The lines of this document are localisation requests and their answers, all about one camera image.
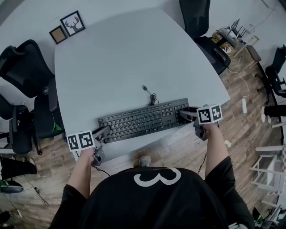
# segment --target black office chair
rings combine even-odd
[[[0,77],[16,86],[25,96],[36,97],[34,124],[37,138],[50,138],[64,132],[55,76],[35,41],[27,40],[18,48],[9,46],[2,52]]]
[[[269,87],[269,85],[266,85],[267,83],[270,84],[271,88],[275,92],[275,94],[286,98],[286,89],[282,89],[281,85],[286,85],[285,79],[283,78],[283,81],[280,81],[280,78],[278,76],[283,64],[286,61],[286,46],[283,45],[282,48],[277,48],[274,61],[272,65],[268,66],[265,69],[265,73],[268,78],[268,82],[264,81],[265,87]]]
[[[0,134],[0,138],[6,138],[8,145],[14,153],[26,154],[32,150],[33,125],[28,108],[24,105],[13,106],[0,94],[0,117],[9,120],[9,133]]]
[[[210,0],[180,0],[185,31],[195,41],[218,75],[220,75],[231,63],[228,55],[219,47],[226,41],[235,46],[233,41],[220,32],[222,39],[218,43],[211,38],[201,37],[209,30]]]

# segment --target black keyboard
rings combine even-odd
[[[178,112],[186,107],[189,107],[188,99],[183,98],[101,117],[98,123],[100,127],[111,127],[104,140],[110,143],[184,125],[186,121]]]

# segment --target white table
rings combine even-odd
[[[106,19],[55,48],[59,106],[67,134],[98,127],[97,118],[160,103],[223,104],[229,95],[187,33],[159,9]],[[103,146],[106,161],[179,130],[172,128]]]

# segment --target framed picture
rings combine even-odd
[[[53,40],[55,41],[56,44],[60,44],[62,41],[67,39],[67,36],[64,33],[64,31],[63,31],[61,26],[58,26],[57,28],[53,29],[50,32],[50,35],[52,36],[52,38],[53,38]]]
[[[78,11],[62,18],[61,23],[70,37],[85,29]]]

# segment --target black shirt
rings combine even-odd
[[[254,222],[235,190],[230,157],[206,177],[182,168],[139,167],[112,175],[85,199],[66,185],[50,228],[219,228]]]

